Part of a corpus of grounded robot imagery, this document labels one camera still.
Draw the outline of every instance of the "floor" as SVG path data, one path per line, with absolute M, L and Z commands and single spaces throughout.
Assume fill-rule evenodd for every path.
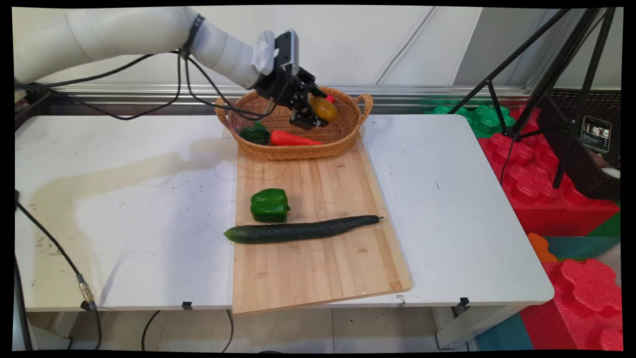
M 141 350 L 153 311 L 105 311 L 100 349 Z M 295 309 L 235 317 L 227 352 L 397 353 L 439 352 L 430 308 Z M 93 312 L 80 313 L 71 349 L 93 349 Z M 146 350 L 220 352 L 230 338 L 225 310 L 161 311 L 146 333 Z M 471 350 L 476 350 L 470 342 Z M 452 352 L 465 352 L 464 344 Z

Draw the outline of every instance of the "tripod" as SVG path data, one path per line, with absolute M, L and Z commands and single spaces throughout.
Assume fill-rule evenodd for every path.
M 583 110 L 585 109 L 585 104 L 587 102 L 588 94 L 590 93 L 590 88 L 592 85 L 592 80 L 594 79 L 594 75 L 596 74 L 598 63 L 600 62 L 600 56 L 603 53 L 603 48 L 605 47 L 605 42 L 607 41 L 607 35 L 609 34 L 609 28 L 612 25 L 612 19 L 614 18 L 614 12 L 616 8 L 607 8 L 605 13 L 602 15 L 601 19 L 603 20 L 603 24 L 601 25 L 600 32 L 598 34 L 597 42 L 594 47 L 594 51 L 592 52 L 590 65 L 588 66 L 587 73 L 585 74 L 585 79 L 583 81 L 583 88 L 581 91 L 581 97 L 579 99 L 579 104 L 576 108 L 576 112 L 574 115 L 574 119 L 572 119 L 571 123 L 565 125 L 558 125 L 553 127 L 548 127 L 544 129 L 539 129 L 537 131 L 533 131 L 526 134 L 521 134 L 521 131 L 525 127 L 525 124 L 532 113 L 534 107 L 537 106 L 537 103 L 542 100 L 545 96 L 547 96 L 550 90 L 556 84 L 558 78 L 561 76 L 565 68 L 570 64 L 574 56 L 577 54 L 581 45 L 585 42 L 589 34 L 591 33 L 590 27 L 594 22 L 594 18 L 598 15 L 599 8 L 587 8 L 585 12 L 579 19 L 579 22 L 576 24 L 574 30 L 567 38 L 566 42 L 563 44 L 563 47 L 557 53 L 555 59 L 552 61 L 548 70 L 543 75 L 543 77 L 539 80 L 537 87 L 534 93 L 531 95 L 528 103 L 526 104 L 525 109 L 522 114 L 519 116 L 516 124 L 508 129 L 504 122 L 504 116 L 501 113 L 501 109 L 499 108 L 499 100 L 497 99 L 497 94 L 495 93 L 495 89 L 492 85 L 492 80 L 503 71 L 508 65 L 510 65 L 519 55 L 521 55 L 530 45 L 532 45 L 538 38 L 541 37 L 552 25 L 558 22 L 570 9 L 561 9 L 559 10 L 551 19 L 549 19 L 543 26 L 541 26 L 528 40 L 526 40 L 519 48 L 517 48 L 504 62 L 502 62 L 497 68 L 495 68 L 486 78 L 481 81 L 475 88 L 472 89 L 469 94 L 466 95 L 455 107 L 453 107 L 448 114 L 453 114 L 457 110 L 459 110 L 463 105 L 465 105 L 477 92 L 479 92 L 484 86 L 488 86 L 488 91 L 490 92 L 490 96 L 492 97 L 492 102 L 495 107 L 495 111 L 497 112 L 497 116 L 499 118 L 499 123 L 501 125 L 501 134 L 504 136 L 512 137 L 513 142 L 510 145 L 510 151 L 508 152 L 508 157 L 512 152 L 512 146 L 516 141 L 520 141 L 524 138 L 528 138 L 531 136 L 535 136 L 537 134 L 542 134 L 548 131 L 553 131 L 555 129 L 566 128 L 567 130 L 567 141 L 565 143 L 565 150 L 563 156 L 559 160 L 558 169 L 556 171 L 554 182 L 552 186 L 556 189 L 561 185 L 561 180 L 563 178 L 563 174 L 565 172 L 565 163 L 568 158 L 568 154 L 570 148 L 572 146 L 572 142 L 575 141 L 574 135 L 579 132 L 581 127 L 581 120 L 583 117 Z M 501 169 L 501 178 L 503 179 L 503 172 L 506 165 Z

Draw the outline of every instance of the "carrot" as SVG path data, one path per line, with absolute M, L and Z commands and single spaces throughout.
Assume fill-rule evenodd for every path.
M 295 136 L 285 131 L 273 131 L 270 141 L 274 145 L 320 145 L 319 141 L 308 140 L 307 138 Z

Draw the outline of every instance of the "tripod leg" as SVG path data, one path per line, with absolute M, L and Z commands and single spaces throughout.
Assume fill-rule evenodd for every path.
M 579 98 L 579 104 L 576 107 L 572 125 L 570 126 L 567 133 L 567 140 L 565 142 L 565 148 L 563 149 L 563 155 L 561 156 L 561 159 L 558 163 L 555 181 L 552 183 L 552 187 L 554 188 L 559 188 L 559 186 L 561 186 L 561 179 L 563 179 L 563 173 L 565 172 L 565 163 L 567 162 L 567 157 L 570 154 L 572 142 L 575 140 L 574 135 L 579 132 L 581 128 L 583 111 L 585 110 L 585 105 L 587 104 L 588 94 L 590 93 L 590 88 L 592 87 L 592 81 L 594 80 L 594 75 L 596 74 L 598 63 L 600 62 L 600 56 L 603 54 L 603 48 L 605 47 L 605 42 L 607 41 L 609 28 L 612 26 L 612 19 L 614 18 L 615 11 L 616 8 L 607 8 L 605 11 L 605 18 L 603 19 L 603 24 L 601 25 L 600 32 L 598 33 L 597 42 L 594 46 L 594 52 L 592 52 L 592 58 L 590 60 L 590 65 L 588 66 L 588 72 L 585 74 L 585 80 L 583 81 L 581 98 Z
M 492 97 L 492 105 L 495 107 L 497 117 L 499 118 L 499 124 L 501 125 L 501 134 L 506 135 L 508 133 L 508 128 L 506 127 L 504 115 L 501 113 L 501 108 L 499 107 L 499 100 L 497 99 L 497 94 L 495 93 L 495 87 L 492 86 L 492 82 L 490 80 L 487 80 L 486 84 L 488 85 L 488 90 L 490 91 L 490 97 Z
M 459 101 L 459 103 L 457 103 L 457 105 L 454 106 L 448 112 L 448 114 L 454 114 L 456 111 L 459 110 L 459 108 L 462 108 L 463 105 L 465 105 L 471 98 L 473 98 L 475 94 L 477 94 L 477 92 L 479 92 L 486 85 L 486 81 L 495 78 L 501 71 L 504 70 L 504 68 L 511 64 L 517 57 L 519 57 L 519 55 L 521 55 L 526 48 L 530 47 L 530 45 L 537 41 L 537 39 L 540 38 L 541 35 L 543 35 L 548 29 L 550 29 L 552 25 L 559 21 L 559 19 L 561 19 L 569 10 L 570 9 L 561 9 L 554 16 L 552 16 L 548 20 L 548 22 L 543 24 L 543 26 L 541 26 L 537 30 L 537 32 L 532 34 L 529 39 L 525 40 L 525 42 L 521 46 L 519 46 L 519 48 L 517 48 L 510 56 L 508 56 L 508 58 L 505 59 L 504 62 L 497 66 L 497 68 L 495 68 L 488 76 L 486 76 L 486 78 L 484 78 L 483 81 L 475 86 L 475 88 L 473 88 L 473 90 L 469 92 L 469 94 L 467 94 L 461 101 Z
M 516 124 L 510 130 L 509 135 L 521 133 L 534 107 L 537 105 L 539 100 L 552 89 L 552 86 L 554 86 L 554 84 L 557 82 L 557 79 L 563 68 L 567 67 L 570 60 L 576 55 L 576 48 L 585 37 L 585 32 L 592 25 L 592 22 L 594 21 L 597 13 L 598 8 L 590 8 L 585 10 L 583 16 L 574 27 L 574 30 L 572 30 L 572 33 L 567 38 L 565 44 L 563 44 L 563 47 L 556 55 L 556 58 L 550 64 L 546 74 L 543 75 L 543 77 L 537 84 L 537 88 L 534 91 L 534 94 L 530 97 L 528 103 L 526 103 L 525 109 L 519 116 Z

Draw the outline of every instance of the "smartphone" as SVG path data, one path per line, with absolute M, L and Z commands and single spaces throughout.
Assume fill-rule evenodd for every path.
M 598 153 L 609 151 L 609 137 L 612 133 L 612 124 L 605 120 L 585 116 L 581 126 L 581 144 Z

